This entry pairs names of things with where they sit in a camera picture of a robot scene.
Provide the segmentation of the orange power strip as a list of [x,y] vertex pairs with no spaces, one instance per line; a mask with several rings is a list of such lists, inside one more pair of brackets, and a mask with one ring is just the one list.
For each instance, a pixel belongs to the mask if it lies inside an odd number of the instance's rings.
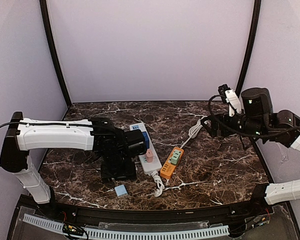
[[184,150],[179,147],[174,147],[171,153],[169,154],[167,160],[165,161],[164,165],[162,166],[159,174],[162,178],[169,180],[176,167],[180,163],[180,160],[184,154]]

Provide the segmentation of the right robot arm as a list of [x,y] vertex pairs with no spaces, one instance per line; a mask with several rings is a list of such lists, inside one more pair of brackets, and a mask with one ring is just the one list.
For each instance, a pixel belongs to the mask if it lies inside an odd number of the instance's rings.
[[[290,110],[273,111],[267,88],[253,87],[238,97],[226,84],[218,88],[218,97],[229,110],[201,119],[201,125],[211,137],[237,134],[252,140],[276,142],[300,152],[300,117]],[[262,207],[300,199],[300,179],[283,183],[257,185],[251,202]]]

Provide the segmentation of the white multicolour power strip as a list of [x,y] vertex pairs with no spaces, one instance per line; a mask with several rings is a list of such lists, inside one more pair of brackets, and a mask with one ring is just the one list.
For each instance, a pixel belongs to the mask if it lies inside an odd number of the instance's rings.
[[155,150],[155,147],[152,143],[150,134],[148,133],[145,124],[143,122],[134,123],[129,126],[129,129],[140,130],[144,136],[146,153],[138,156],[144,174],[151,175],[152,172],[155,171],[159,172],[162,168],[162,164]]

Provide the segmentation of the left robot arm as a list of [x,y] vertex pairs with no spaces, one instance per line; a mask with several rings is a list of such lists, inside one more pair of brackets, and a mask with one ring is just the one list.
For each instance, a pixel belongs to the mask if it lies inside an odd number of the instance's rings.
[[133,158],[146,153],[148,143],[139,129],[123,130],[107,117],[72,121],[46,121],[25,118],[13,113],[7,123],[1,152],[0,168],[17,177],[24,189],[39,205],[55,203],[54,190],[43,180],[30,157],[30,151],[77,150],[94,153],[102,159],[100,177],[108,180],[134,180]]

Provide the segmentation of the pink plug adapter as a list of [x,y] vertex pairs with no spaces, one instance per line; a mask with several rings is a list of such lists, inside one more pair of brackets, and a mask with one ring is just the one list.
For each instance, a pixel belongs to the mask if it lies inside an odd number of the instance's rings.
[[153,151],[149,148],[145,153],[145,161],[150,164],[153,162],[153,159],[154,159]]

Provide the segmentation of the blue cube socket adapter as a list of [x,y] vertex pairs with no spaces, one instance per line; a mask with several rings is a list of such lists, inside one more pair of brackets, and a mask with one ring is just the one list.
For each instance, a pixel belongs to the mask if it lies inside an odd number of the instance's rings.
[[142,131],[141,132],[143,137],[144,137],[144,142],[145,142],[145,147],[146,149],[149,149],[150,148],[150,138],[149,138],[149,135],[146,131]]

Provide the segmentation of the green plug adapter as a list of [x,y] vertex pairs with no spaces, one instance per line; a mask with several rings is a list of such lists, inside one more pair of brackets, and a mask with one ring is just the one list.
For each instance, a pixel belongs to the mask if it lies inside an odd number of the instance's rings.
[[182,153],[183,152],[181,150],[175,149],[170,157],[170,163],[176,166],[181,158]]

